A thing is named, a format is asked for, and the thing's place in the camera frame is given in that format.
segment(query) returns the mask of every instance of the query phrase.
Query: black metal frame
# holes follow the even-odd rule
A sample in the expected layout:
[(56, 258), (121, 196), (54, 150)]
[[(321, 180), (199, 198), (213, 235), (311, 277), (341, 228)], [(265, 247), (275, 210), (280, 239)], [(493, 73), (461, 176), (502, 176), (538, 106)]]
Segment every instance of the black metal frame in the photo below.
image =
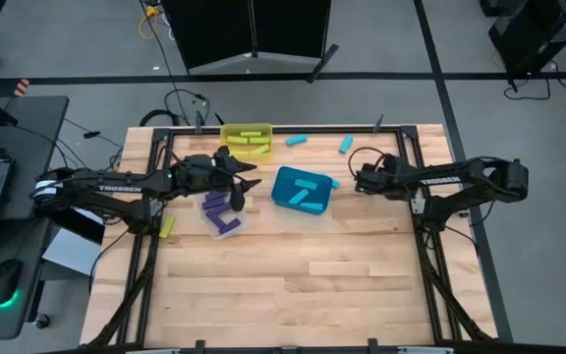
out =
[[(374, 132), (375, 127), (372, 125), (366, 126), (275, 126), (273, 128), (274, 134), (376, 134)], [(148, 159), (148, 166), (147, 171), (154, 169), (156, 166), (152, 165), (152, 161), (154, 161), (154, 156), (157, 156), (158, 150), (160, 148), (160, 142), (165, 141), (167, 149), (172, 150), (174, 145), (174, 140), (176, 137), (179, 136), (187, 136), (187, 135), (194, 135), (196, 133), (196, 129), (192, 127), (185, 127), (185, 128), (157, 128), (154, 129), (153, 137), (152, 137), (152, 144), (150, 147), (150, 158)], [(421, 145), (419, 143), (418, 131), (416, 126), (381, 126), (378, 129), (378, 133), (389, 133), (394, 134), (396, 137), (397, 147), (399, 149), (399, 154), (404, 156), (406, 159), (408, 158), (407, 149), (406, 149), (406, 138), (409, 139), (412, 143), (413, 152), (415, 163), (418, 167), (423, 167), (423, 153), (421, 150)], [(219, 127), (202, 127), (201, 128), (202, 135), (219, 135), (220, 128)], [(164, 166), (169, 166), (171, 156), (166, 154), (165, 160), (163, 161)], [(429, 195), (429, 189), (423, 189), (424, 196)], [(413, 223), (415, 222), (415, 215), (412, 213)], [(419, 253), (419, 262), (421, 264), (421, 269), (423, 273), (423, 280), (424, 280), (424, 292), (425, 292), (425, 299), (427, 302), (427, 309), (429, 311), (429, 319), (431, 322), (431, 330), (433, 334), (433, 340), (435, 345), (442, 345), (443, 341), (445, 340), (442, 336), (442, 329), (440, 326), (440, 319), (438, 314), (438, 307), (436, 304), (435, 294), (434, 294), (434, 287), (433, 281), (427, 276), (427, 273), (424, 271), (425, 262), (430, 262), (430, 258), (427, 254), (425, 242), (424, 242), (424, 235), (421, 230), (414, 224), (415, 235), (417, 239), (417, 249)], [(133, 246), (133, 251), (131, 255), (131, 263), (130, 268), (128, 270), (128, 278), (126, 280), (126, 291), (125, 294), (128, 293), (130, 289), (132, 289), (135, 280), (137, 278), (137, 270), (139, 268), (140, 256), (141, 256), (141, 245), (142, 245), (142, 235), (136, 235), (135, 243)], [(451, 293), (451, 286), (449, 281), (449, 276), (447, 272), (447, 265), (444, 258), (444, 253), (442, 251), (442, 245), (440, 241), (439, 235), (436, 233), (432, 235), (433, 243), (434, 243), (434, 255), (436, 257), (436, 263), (439, 268), (439, 278), (441, 283), (448, 289), (449, 293)], [(156, 254), (158, 252), (158, 238), (152, 238), (150, 240), (149, 245), (149, 257), (156, 258)], [(143, 289), (142, 298), (141, 298), (141, 308), (140, 308), (140, 315), (138, 319), (138, 326), (137, 326), (137, 339), (136, 344), (143, 346), (144, 338), (145, 338), (145, 330), (147, 327), (147, 314), (150, 305), (151, 299), (151, 288), (152, 288), (152, 281), (149, 281), (145, 288)], [(451, 306), (446, 306), (447, 314), (449, 315), (450, 319), (450, 327), (451, 327), (451, 338), (453, 340), (460, 341), (462, 339), (460, 327), (458, 325), (456, 314), (452, 310)], [(117, 344), (125, 344), (126, 343), (126, 335), (128, 331), (128, 324), (130, 321), (130, 317), (127, 317), (127, 320), (124, 321), (119, 329), (118, 336), (117, 336)], [(394, 351), (397, 347), (390, 346), (390, 347), (379, 347), (376, 345), (376, 348), (380, 349), (380, 351)], [(225, 348), (225, 349), (215, 349), (220, 351), (229, 351), (232, 352), (233, 349)], [(247, 352), (246, 349), (238, 349), (242, 352)], [(262, 348), (256, 349), (253, 348), (250, 351), (265, 351), (268, 353), (272, 353), (273, 351), (280, 350), (280, 348)], [(368, 352), (368, 347), (329, 347), (329, 351), (343, 351), (343, 352)]]

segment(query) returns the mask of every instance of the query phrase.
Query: purple block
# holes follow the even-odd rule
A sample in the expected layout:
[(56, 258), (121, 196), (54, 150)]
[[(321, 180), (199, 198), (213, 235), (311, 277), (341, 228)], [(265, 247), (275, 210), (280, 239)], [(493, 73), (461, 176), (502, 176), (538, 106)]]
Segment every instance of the purple block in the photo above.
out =
[(207, 211), (206, 217), (208, 217), (209, 220), (213, 221), (213, 223), (215, 224), (215, 226), (217, 226), (218, 229), (221, 230), (223, 227), (226, 227), (226, 223), (224, 223), (224, 221), (222, 221), (222, 219), (219, 216), (217, 216), (215, 212)]
[(210, 200), (210, 201), (202, 203), (202, 208), (207, 210), (207, 209), (210, 209), (212, 207), (219, 207), (223, 204), (224, 204), (224, 199), (218, 198), (218, 199), (215, 199), (215, 200)]
[(220, 235), (223, 235), (233, 230), (234, 228), (238, 227), (241, 224), (242, 223), (240, 222), (240, 219), (234, 218), (233, 221), (227, 223), (226, 225), (224, 225), (224, 227), (220, 227)]
[(207, 194), (206, 196), (204, 196), (204, 198), (207, 201), (212, 201), (212, 200), (216, 200), (218, 198), (224, 198), (226, 197), (226, 193), (224, 192), (211, 192), (209, 194)]
[(231, 209), (231, 204), (230, 203), (225, 203), (221, 206), (217, 206), (216, 208), (212, 209), (212, 212), (215, 212), (215, 214), (219, 215), (222, 212), (228, 211)]

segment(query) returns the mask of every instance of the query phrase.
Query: black panel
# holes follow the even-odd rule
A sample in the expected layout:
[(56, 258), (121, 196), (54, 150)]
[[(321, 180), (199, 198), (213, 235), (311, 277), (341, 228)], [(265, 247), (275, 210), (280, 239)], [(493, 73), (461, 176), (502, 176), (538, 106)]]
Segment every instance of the black panel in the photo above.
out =
[(163, 0), (190, 69), (253, 51), (248, 0)]
[(331, 0), (254, 0), (258, 51), (320, 58)]

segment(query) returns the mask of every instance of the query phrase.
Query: computer mouse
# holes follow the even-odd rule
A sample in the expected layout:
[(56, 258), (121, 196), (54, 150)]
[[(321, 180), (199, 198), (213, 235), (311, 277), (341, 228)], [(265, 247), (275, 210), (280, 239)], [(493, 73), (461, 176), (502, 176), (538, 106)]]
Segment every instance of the computer mouse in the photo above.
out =
[(0, 263), (0, 305), (12, 299), (17, 290), (23, 262), (6, 260)]

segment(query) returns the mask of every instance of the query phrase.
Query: green light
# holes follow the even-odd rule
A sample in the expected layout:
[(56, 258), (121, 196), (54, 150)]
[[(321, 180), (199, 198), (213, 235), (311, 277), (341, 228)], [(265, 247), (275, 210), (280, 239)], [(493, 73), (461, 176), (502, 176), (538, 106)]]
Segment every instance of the green light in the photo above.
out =
[(0, 305), (0, 309), (7, 309), (9, 307), (11, 307), (13, 305), (13, 303), (15, 303), (17, 301), (17, 299), (19, 298), (21, 294), (19, 293), (19, 289), (17, 289), (15, 291), (14, 294), (12, 294), (12, 297), (10, 298), (10, 300), (6, 301), (5, 303)]

